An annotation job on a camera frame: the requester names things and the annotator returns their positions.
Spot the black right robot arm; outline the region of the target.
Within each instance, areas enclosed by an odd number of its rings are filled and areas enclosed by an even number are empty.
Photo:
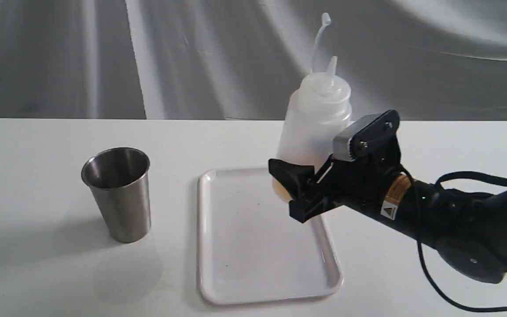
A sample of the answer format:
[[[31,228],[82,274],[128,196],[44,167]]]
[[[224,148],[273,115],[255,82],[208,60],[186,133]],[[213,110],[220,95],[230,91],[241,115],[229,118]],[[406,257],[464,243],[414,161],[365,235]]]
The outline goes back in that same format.
[[[269,173],[291,196],[301,223],[340,206],[358,211],[426,246],[459,273],[500,283],[507,273],[507,178],[476,171],[411,179],[401,164],[395,110],[370,114],[333,139],[316,170],[270,159]]]

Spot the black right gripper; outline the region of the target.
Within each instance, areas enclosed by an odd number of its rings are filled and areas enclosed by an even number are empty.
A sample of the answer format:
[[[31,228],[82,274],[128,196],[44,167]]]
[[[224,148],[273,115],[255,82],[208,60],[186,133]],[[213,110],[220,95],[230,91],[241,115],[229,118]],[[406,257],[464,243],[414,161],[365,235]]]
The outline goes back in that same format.
[[[386,200],[402,172],[397,140],[400,115],[396,110],[369,114],[350,124],[333,138],[333,151],[318,173],[314,165],[291,164],[272,158],[268,171],[278,196],[315,196],[291,200],[291,218],[306,221],[342,205],[373,218],[394,221],[398,203]]]

